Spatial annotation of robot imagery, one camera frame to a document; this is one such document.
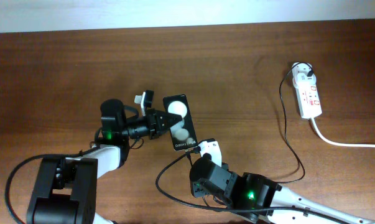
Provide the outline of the black smartphone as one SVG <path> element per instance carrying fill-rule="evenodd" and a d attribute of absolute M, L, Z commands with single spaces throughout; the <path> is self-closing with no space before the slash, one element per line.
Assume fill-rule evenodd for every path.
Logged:
<path fill-rule="evenodd" d="M 181 121 L 170 128 L 174 150 L 181 151 L 196 147 L 198 141 L 187 96 L 184 94 L 166 96 L 163 98 L 163 104 L 166 112 L 182 117 Z"/>

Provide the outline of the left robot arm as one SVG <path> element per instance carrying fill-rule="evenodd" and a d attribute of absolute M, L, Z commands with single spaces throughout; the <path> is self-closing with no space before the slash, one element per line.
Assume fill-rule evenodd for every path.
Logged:
<path fill-rule="evenodd" d="M 97 180 L 124 165 L 130 140 L 155 139 L 182 120 L 179 114 L 153 109 L 153 95 L 146 90 L 135 97 L 140 110 L 117 99 L 104 101 L 102 126 L 89 150 L 43 157 L 27 209 L 28 223 L 109 223 L 96 212 Z"/>

